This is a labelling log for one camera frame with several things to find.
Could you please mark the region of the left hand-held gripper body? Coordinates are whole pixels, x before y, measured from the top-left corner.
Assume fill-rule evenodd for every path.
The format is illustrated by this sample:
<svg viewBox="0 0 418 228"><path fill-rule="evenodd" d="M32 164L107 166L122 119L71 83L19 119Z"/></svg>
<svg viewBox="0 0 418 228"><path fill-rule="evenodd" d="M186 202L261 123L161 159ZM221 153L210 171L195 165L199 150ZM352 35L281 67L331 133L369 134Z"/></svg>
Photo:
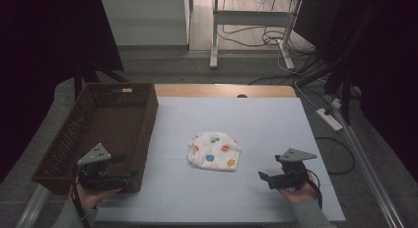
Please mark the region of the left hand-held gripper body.
<svg viewBox="0 0 418 228"><path fill-rule="evenodd" d="M129 173L111 174L107 167L112 155L99 143L77 161L81 167L78 182L86 190L123 189L130 181Z"/></svg>

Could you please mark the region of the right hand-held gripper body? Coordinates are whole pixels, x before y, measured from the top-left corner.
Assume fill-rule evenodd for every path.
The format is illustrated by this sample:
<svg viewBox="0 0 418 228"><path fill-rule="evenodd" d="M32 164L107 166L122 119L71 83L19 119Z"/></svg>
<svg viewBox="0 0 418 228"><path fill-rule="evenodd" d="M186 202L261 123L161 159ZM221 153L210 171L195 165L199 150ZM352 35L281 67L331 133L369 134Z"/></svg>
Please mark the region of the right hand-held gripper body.
<svg viewBox="0 0 418 228"><path fill-rule="evenodd" d="M271 182L267 182L272 190L279 189L299 189L305 182L308 181L308 170L304 164L306 160L315 159L316 155L313 153L289 148L281 155L283 162L283 174L270 176Z"/></svg>

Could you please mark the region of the white desk frame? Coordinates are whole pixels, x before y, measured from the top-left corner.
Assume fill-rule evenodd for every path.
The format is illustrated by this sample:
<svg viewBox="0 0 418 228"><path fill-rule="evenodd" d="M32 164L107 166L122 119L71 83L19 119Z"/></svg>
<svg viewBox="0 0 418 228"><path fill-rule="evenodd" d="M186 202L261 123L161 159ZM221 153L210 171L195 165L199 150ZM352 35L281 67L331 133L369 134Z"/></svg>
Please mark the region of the white desk frame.
<svg viewBox="0 0 418 228"><path fill-rule="evenodd" d="M220 10L218 0L212 0L213 32L210 51L211 69L218 65L218 26L264 26L284 28L284 35L279 41L279 49L288 70L294 70L295 65L290 56L288 42L296 23L302 1L296 0L289 11L230 11Z"/></svg>

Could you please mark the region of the pale blue table mat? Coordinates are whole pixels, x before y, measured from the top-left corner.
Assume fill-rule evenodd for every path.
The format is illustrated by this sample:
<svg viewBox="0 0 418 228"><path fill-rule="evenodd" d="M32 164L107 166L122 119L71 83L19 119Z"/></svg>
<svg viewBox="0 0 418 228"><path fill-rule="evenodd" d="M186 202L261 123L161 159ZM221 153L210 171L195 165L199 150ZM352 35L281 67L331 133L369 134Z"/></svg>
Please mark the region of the pale blue table mat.
<svg viewBox="0 0 418 228"><path fill-rule="evenodd" d="M201 131L231 135L241 146L233 172L199 169L187 160ZM297 98L161 97L142 181L134 194L99 205L98 221L136 224L268 224L291 222L286 199L259 177L277 175L275 158L294 148L316 154Z"/></svg>

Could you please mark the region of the black tripod stand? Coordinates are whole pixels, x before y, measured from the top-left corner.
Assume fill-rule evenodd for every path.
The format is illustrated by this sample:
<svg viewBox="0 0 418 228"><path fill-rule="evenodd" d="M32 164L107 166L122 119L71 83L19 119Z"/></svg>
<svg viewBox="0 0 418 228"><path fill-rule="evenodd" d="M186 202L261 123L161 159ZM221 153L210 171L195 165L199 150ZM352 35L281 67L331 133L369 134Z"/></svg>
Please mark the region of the black tripod stand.
<svg viewBox="0 0 418 228"><path fill-rule="evenodd" d="M102 72L107 77L119 83L127 83L128 80L113 70L106 68L93 60L82 60L74 68L74 95L78 98L83 89L83 83L99 83L97 72Z"/></svg>

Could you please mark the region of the brown woven basket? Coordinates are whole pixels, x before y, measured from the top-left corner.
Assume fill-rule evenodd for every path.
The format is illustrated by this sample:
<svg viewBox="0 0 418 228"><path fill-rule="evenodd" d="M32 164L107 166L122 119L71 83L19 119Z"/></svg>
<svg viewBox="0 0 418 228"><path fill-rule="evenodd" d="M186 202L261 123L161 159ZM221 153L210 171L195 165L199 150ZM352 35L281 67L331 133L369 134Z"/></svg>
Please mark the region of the brown woven basket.
<svg viewBox="0 0 418 228"><path fill-rule="evenodd" d="M118 88L132 88L133 92L111 91ZM158 106L152 83L87 85L37 166L33 180L54 194L67 193L76 160L101 143L112 156L127 155L124 162L107 167L111 174L142 169L141 175L121 189L123 193L139 191Z"/></svg>

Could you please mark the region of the person's right hand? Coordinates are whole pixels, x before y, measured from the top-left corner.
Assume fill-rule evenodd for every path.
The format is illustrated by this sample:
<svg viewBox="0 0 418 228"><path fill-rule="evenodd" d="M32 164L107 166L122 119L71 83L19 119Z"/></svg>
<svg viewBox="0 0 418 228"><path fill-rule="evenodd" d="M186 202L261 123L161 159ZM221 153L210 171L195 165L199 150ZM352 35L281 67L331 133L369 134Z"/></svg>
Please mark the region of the person's right hand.
<svg viewBox="0 0 418 228"><path fill-rule="evenodd" d="M312 187L313 183L313 177L312 175L309 175L309 181L305 182L298 190L279 189L278 192L282 194L291 204L317 200L316 190Z"/></svg>

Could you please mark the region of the metal rail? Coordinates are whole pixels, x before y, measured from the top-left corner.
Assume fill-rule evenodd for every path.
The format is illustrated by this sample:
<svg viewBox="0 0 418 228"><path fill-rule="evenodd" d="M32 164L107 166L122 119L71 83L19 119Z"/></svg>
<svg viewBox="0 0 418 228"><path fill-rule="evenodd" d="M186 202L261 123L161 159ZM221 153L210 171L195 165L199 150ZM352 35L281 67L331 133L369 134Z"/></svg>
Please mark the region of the metal rail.
<svg viewBox="0 0 418 228"><path fill-rule="evenodd" d="M34 228L45 203L50 195L50 191L42 185L37 185L26 208L21 214L16 228Z"/></svg>
<svg viewBox="0 0 418 228"><path fill-rule="evenodd" d="M338 118L343 126L346 137L352 147L354 154L358 157L358 164L368 183L368 186L376 198L377 204L383 214L383 217L389 228L405 228L400 214L391 200L388 192L383 186L378 174L372 166L367 153L364 151L363 145L357 137L353 127L349 125L337 108L334 109L334 115Z"/></svg>

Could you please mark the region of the white cloth with coloured dots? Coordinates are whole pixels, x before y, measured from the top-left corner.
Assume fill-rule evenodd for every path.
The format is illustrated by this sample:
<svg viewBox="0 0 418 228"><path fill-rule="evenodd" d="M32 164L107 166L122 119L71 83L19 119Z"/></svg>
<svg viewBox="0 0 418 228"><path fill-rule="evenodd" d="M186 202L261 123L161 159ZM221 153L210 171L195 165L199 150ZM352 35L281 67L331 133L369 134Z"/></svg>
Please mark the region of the white cloth with coloured dots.
<svg viewBox="0 0 418 228"><path fill-rule="evenodd" d="M190 142L187 160L194 166L212 171L234 171L241 146L224 132L198 132Z"/></svg>

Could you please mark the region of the person's left hand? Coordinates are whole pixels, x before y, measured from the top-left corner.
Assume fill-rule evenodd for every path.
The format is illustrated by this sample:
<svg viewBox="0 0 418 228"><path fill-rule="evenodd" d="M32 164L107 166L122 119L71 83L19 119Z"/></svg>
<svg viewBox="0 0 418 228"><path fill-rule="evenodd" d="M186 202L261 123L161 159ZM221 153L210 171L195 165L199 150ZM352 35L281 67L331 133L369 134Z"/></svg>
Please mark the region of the person's left hand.
<svg viewBox="0 0 418 228"><path fill-rule="evenodd" d="M90 190L85 190L81 185L77 185L76 189L77 189L82 207L84 209L93 209L98 203L100 203L106 197L112 196L120 192L120 189L90 191Z"/></svg>

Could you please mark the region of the white cabinet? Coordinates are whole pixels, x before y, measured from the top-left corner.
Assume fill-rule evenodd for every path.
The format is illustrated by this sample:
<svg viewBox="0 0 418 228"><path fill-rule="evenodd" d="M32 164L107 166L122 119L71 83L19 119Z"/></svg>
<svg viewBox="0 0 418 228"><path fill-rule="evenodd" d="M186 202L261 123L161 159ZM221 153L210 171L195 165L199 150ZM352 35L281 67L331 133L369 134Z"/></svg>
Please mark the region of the white cabinet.
<svg viewBox="0 0 418 228"><path fill-rule="evenodd" d="M188 45L189 0L102 0L117 45Z"/></svg>

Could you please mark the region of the white power strip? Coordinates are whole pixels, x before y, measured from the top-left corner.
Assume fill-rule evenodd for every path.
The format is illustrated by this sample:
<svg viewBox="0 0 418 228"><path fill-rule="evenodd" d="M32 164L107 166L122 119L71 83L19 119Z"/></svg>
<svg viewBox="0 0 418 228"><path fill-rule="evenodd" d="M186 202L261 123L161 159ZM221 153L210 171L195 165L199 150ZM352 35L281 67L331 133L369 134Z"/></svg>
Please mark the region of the white power strip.
<svg viewBox="0 0 418 228"><path fill-rule="evenodd" d="M342 124L339 123L332 115L332 109L318 109L316 114L334 131L339 131L343 128Z"/></svg>

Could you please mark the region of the black stand with curtain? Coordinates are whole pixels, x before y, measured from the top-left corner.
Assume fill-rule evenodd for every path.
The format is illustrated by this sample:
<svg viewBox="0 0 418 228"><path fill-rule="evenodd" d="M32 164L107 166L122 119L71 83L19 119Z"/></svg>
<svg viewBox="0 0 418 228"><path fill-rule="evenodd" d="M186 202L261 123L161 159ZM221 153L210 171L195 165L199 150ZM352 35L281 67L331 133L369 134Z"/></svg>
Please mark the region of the black stand with curtain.
<svg viewBox="0 0 418 228"><path fill-rule="evenodd" d="M335 61L335 64L330 68L331 75L324 85L325 92L329 94L335 94L338 89L341 89L340 100L342 101L342 105L340 113L347 125L351 124L349 108L351 101L352 70L348 64L349 58L349 54L343 53L340 55Z"/></svg>

